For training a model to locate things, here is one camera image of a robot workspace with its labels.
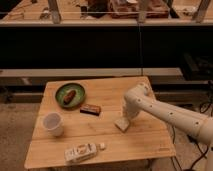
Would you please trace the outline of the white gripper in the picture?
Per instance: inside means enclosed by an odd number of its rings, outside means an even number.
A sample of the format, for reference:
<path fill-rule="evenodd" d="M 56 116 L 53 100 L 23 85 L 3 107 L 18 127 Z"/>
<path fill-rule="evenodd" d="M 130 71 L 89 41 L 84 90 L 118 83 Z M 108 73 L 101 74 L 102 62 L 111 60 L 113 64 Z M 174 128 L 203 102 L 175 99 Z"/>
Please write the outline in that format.
<path fill-rule="evenodd" d="M 125 104 L 123 106 L 123 117 L 126 118 L 128 121 L 131 121 L 135 117 L 138 116 L 140 113 L 140 109 L 131 104 Z"/>

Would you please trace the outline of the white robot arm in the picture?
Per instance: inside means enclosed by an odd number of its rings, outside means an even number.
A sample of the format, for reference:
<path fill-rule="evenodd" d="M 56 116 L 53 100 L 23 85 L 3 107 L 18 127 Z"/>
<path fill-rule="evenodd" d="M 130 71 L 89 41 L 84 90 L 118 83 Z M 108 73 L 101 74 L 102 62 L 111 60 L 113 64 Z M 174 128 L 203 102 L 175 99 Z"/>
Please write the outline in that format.
<path fill-rule="evenodd" d="M 134 118 L 140 111 L 167 122 L 209 147 L 205 171 L 213 171 L 213 117 L 180 108 L 148 96 L 147 84 L 139 83 L 124 94 L 124 116 Z"/>

